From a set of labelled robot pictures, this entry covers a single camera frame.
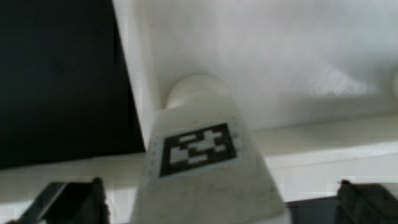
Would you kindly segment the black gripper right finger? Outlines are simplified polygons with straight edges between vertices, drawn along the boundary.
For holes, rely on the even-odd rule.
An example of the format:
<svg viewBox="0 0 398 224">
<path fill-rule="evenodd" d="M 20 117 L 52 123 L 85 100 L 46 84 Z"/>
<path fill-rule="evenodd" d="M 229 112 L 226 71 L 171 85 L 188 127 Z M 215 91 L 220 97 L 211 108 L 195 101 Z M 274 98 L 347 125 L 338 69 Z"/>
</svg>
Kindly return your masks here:
<svg viewBox="0 0 398 224">
<path fill-rule="evenodd" d="M 398 198 L 380 184 L 341 181 L 334 224 L 398 224 Z"/>
</svg>

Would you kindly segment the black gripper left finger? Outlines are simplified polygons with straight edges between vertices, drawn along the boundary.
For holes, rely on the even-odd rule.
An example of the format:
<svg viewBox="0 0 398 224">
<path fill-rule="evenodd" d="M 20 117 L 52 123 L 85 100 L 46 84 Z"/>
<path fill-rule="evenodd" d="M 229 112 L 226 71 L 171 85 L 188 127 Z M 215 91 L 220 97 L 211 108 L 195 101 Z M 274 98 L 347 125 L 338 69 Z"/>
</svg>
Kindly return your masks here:
<svg viewBox="0 0 398 224">
<path fill-rule="evenodd" d="M 103 180 L 52 182 L 21 216 L 5 224 L 110 224 Z"/>
</svg>

